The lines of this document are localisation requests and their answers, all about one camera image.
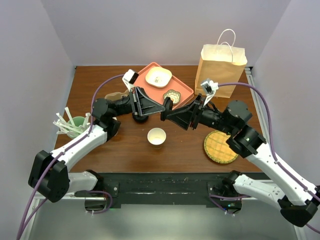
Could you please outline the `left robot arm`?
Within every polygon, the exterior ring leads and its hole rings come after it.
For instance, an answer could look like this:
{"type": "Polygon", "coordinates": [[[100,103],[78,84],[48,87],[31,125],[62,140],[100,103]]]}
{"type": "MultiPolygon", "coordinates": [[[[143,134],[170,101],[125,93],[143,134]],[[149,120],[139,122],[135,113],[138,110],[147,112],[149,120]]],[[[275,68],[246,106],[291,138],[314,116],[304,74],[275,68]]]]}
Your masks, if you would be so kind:
{"type": "Polygon", "coordinates": [[[113,92],[94,100],[93,122],[79,136],[51,152],[40,151],[34,159],[28,184],[52,203],[67,193],[87,191],[99,196],[104,190],[104,180],[93,170],[70,173],[73,166],[93,149],[113,138],[121,125],[116,118],[132,114],[139,120],[150,115],[171,110],[173,102],[166,97],[163,104],[148,97],[141,87],[125,92],[113,92]]]}

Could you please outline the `black cup lid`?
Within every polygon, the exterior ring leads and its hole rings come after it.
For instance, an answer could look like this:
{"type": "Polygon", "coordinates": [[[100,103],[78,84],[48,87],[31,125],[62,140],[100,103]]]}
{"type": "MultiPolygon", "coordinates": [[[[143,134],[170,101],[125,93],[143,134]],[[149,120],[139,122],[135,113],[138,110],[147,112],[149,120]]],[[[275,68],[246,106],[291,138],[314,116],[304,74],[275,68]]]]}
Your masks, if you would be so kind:
{"type": "Polygon", "coordinates": [[[165,107],[165,112],[168,113],[173,108],[173,101],[170,97],[166,97],[163,102],[163,106],[165,107]]]}

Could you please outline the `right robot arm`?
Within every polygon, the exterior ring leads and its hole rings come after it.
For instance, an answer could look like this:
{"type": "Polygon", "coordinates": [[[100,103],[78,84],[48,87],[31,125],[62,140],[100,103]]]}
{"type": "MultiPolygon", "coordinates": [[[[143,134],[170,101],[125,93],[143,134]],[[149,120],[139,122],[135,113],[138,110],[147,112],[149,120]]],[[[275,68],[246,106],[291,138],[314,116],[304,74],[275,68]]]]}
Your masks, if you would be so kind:
{"type": "Polygon", "coordinates": [[[244,102],[233,100],[222,112],[215,106],[205,106],[201,95],[180,108],[173,109],[173,101],[169,97],[165,98],[163,105],[162,121],[169,120],[185,130],[202,124],[227,134],[229,148],[257,166],[276,184],[271,186],[232,171],[222,185],[227,196],[233,197],[238,193],[256,198],[279,210],[288,222],[297,227],[306,226],[316,214],[320,205],[319,186],[301,177],[272,153],[266,139],[248,125],[252,113],[244,102]]]}

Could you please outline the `single brown paper cup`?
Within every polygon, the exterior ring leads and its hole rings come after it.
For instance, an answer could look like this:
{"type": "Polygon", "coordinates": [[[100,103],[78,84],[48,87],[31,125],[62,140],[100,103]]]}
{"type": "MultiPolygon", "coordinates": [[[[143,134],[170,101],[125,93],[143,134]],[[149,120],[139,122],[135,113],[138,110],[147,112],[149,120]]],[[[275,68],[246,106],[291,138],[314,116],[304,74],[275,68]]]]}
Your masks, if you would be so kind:
{"type": "Polygon", "coordinates": [[[152,128],[147,133],[147,140],[155,149],[160,149],[166,141],[166,138],[166,132],[162,128],[152,128]]]}

